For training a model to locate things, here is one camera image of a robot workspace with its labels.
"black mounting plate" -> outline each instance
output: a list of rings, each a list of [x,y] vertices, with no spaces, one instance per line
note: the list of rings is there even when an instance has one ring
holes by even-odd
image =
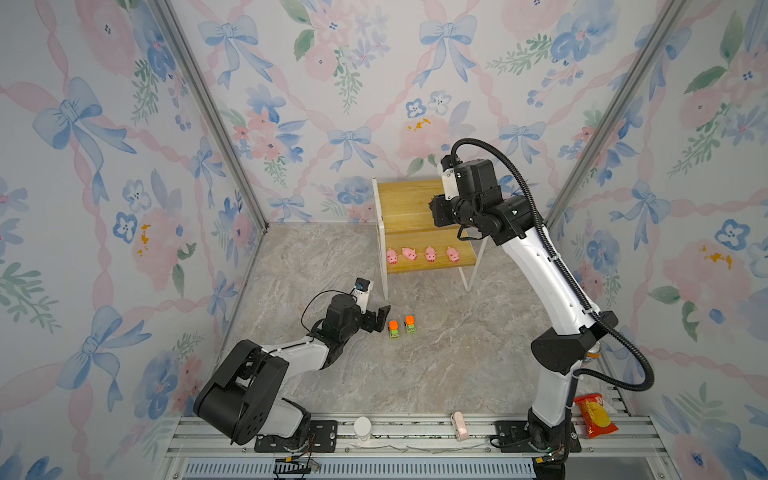
[[[336,451],[336,430],[339,423],[336,420],[310,420],[309,437],[315,436],[314,453],[334,453]],[[286,453],[280,444],[280,437],[272,435],[257,436],[253,447],[256,453]]]
[[[526,420],[497,420],[493,422],[496,427],[496,435],[502,438],[503,442],[519,442],[529,437],[528,432],[525,431],[525,426],[528,424]],[[573,422],[571,423],[571,452],[579,453],[581,451],[581,443],[578,441],[578,435],[576,434],[576,428]],[[502,453],[537,453],[528,443],[525,445],[519,445],[515,447],[502,447]]]

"pig figurine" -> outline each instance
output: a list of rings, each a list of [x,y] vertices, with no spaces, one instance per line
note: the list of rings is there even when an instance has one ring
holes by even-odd
[[[408,247],[402,248],[402,255],[407,258],[408,260],[416,260],[416,250]]]
[[[432,247],[427,247],[427,250],[424,250],[424,255],[430,263],[434,262],[435,258],[437,258],[437,252],[435,252],[435,249]]]
[[[445,254],[448,255],[448,258],[451,259],[453,263],[458,262],[458,251],[455,248],[448,247]]]
[[[389,249],[386,251],[386,261],[388,261],[391,265],[394,265],[397,263],[397,252],[395,252],[393,249]]]

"orange and green toy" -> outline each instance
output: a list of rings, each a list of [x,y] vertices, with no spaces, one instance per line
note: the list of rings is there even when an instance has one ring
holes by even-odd
[[[398,330],[397,320],[389,321],[389,338],[396,339],[400,337],[400,330]]]
[[[416,333],[416,320],[413,315],[406,317],[406,333]]]

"gray marble surface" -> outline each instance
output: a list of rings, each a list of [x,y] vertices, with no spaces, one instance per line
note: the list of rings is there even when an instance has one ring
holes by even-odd
[[[225,352],[242,339],[300,339],[307,302],[322,290],[351,290],[358,276],[375,284],[369,308],[385,305],[376,235],[370,225],[273,223]],[[315,300],[307,326],[324,316],[331,296]],[[523,413],[531,406],[538,364],[530,344],[551,324],[523,273],[492,241],[471,292],[455,268],[400,273],[389,276],[387,303],[389,319],[401,326],[415,317],[416,334],[402,329],[390,339],[386,329],[360,330],[333,365],[286,380],[280,394],[311,412]],[[605,390],[589,377],[580,382],[580,394]]]

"vertical metal beam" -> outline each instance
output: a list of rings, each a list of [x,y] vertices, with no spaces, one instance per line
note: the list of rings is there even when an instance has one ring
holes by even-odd
[[[253,193],[253,188],[250,186],[247,173],[243,169],[240,160],[238,160],[237,153],[232,145],[232,140],[229,135],[227,135],[227,127],[224,125],[224,122],[216,109],[213,96],[211,96],[210,90],[208,90],[207,85],[205,85],[203,72],[195,61],[194,55],[192,55],[192,50],[186,35],[184,35],[184,30],[182,30],[181,25],[179,24],[176,12],[168,0],[150,0],[148,4],[155,18],[157,18],[168,44],[173,49],[173,53],[176,56],[179,66],[187,77],[187,83],[189,84],[192,95],[200,106],[203,115],[210,123],[211,134],[221,150],[224,161],[227,163],[227,166],[233,174],[233,179],[237,188],[243,194],[243,199],[248,206],[248,210],[259,224],[261,234],[264,235],[266,233],[266,220],[259,208],[256,195]]]
[[[674,33],[674,27],[689,3],[689,0],[668,0],[664,6],[648,35],[648,40],[629,67],[627,77],[608,105],[600,124],[594,130],[592,139],[584,146],[581,158],[576,163],[571,174],[568,175],[563,189],[549,210],[545,221],[547,227],[554,228],[554,223],[565,212],[565,209],[576,194],[576,190],[581,186],[581,182],[592,168],[592,164],[611,136],[611,132],[616,128],[628,105],[632,102],[642,81],[650,73],[654,63],[664,50],[664,46]]]

